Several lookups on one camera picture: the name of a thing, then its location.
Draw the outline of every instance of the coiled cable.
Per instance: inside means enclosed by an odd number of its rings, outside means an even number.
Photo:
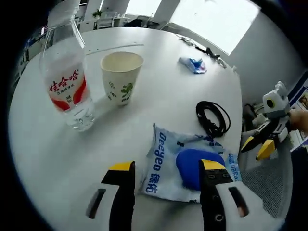
[[[227,118],[229,120],[228,127],[226,125],[225,118],[223,117],[223,114],[221,113],[219,108],[227,115]],[[219,121],[219,127],[206,117],[205,110],[210,110],[214,113],[214,115],[216,115]],[[230,117],[228,113],[226,112],[226,110],[223,109],[217,103],[201,101],[196,106],[196,113],[197,113],[199,123],[201,124],[203,129],[206,131],[207,135],[211,138],[221,137],[230,129],[230,126],[231,126]]]

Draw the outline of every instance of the white paper cup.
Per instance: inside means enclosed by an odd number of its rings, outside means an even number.
[[[142,64],[143,58],[130,52],[115,52],[102,58],[103,84],[109,100],[116,105],[130,102]]]

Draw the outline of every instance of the water bottle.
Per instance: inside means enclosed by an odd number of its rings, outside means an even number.
[[[85,44],[74,21],[79,2],[66,0],[51,10],[39,63],[55,108],[68,125],[85,131],[94,122],[94,104],[85,77]]]

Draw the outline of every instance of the round white table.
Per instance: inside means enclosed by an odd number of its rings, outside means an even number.
[[[229,66],[222,68],[165,31],[118,27],[82,36],[89,54],[86,78],[96,106],[93,127],[78,133],[66,125],[45,91],[39,55],[24,70],[9,114],[10,145],[21,182],[38,212],[56,230],[63,229],[72,202],[90,185],[101,182],[111,164],[135,160],[137,168],[144,167],[153,123],[174,132],[205,134],[195,106],[212,101],[231,118],[230,130],[217,141],[237,153],[241,138],[240,81]],[[110,49],[119,46],[127,47]],[[144,58],[132,101],[122,108],[109,105],[99,65],[102,57],[116,51]],[[180,56],[202,57],[207,72],[192,74],[178,63]],[[214,115],[207,115],[215,121]],[[192,227],[203,230],[199,204],[136,196],[132,230],[186,231]]]

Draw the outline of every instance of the bottle label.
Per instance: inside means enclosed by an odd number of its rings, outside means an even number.
[[[50,99],[59,111],[67,111],[89,97],[84,68],[78,63],[59,76],[46,78]]]

